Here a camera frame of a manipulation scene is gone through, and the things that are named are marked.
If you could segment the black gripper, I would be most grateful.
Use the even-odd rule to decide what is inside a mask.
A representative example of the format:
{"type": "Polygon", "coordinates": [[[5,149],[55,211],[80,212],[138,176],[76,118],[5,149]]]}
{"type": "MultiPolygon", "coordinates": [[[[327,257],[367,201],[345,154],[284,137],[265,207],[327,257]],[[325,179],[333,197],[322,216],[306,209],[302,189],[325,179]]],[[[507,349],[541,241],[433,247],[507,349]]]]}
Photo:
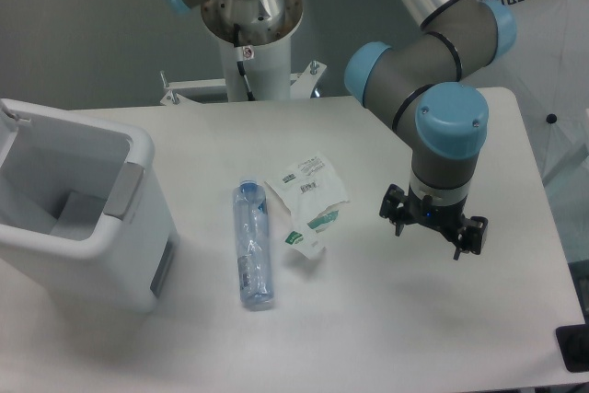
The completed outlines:
{"type": "Polygon", "coordinates": [[[466,199],[437,206],[419,199],[414,193],[407,196],[396,184],[390,184],[381,202],[379,216],[395,227],[399,237],[405,225],[418,224],[439,232],[447,241],[455,244],[454,260],[462,254],[479,255],[482,252],[488,227],[483,216],[464,218],[466,199]]]}

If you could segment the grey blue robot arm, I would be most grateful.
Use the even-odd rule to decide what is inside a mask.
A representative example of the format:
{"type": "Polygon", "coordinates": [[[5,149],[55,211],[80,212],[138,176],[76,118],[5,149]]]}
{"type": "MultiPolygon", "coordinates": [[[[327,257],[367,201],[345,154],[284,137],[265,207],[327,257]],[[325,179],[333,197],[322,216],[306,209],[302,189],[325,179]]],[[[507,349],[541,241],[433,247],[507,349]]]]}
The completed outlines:
{"type": "MultiPolygon", "coordinates": [[[[168,0],[179,13],[199,8],[220,44],[232,101],[289,99],[290,36],[301,0],[168,0]]],[[[347,90],[412,152],[410,185],[387,189],[380,215],[397,231],[421,225],[457,255],[480,254],[488,221],[464,206],[487,136],[489,108],[463,79],[514,45],[517,28],[497,0],[402,0],[422,35],[394,50],[361,47],[344,72],[347,90]]]]}

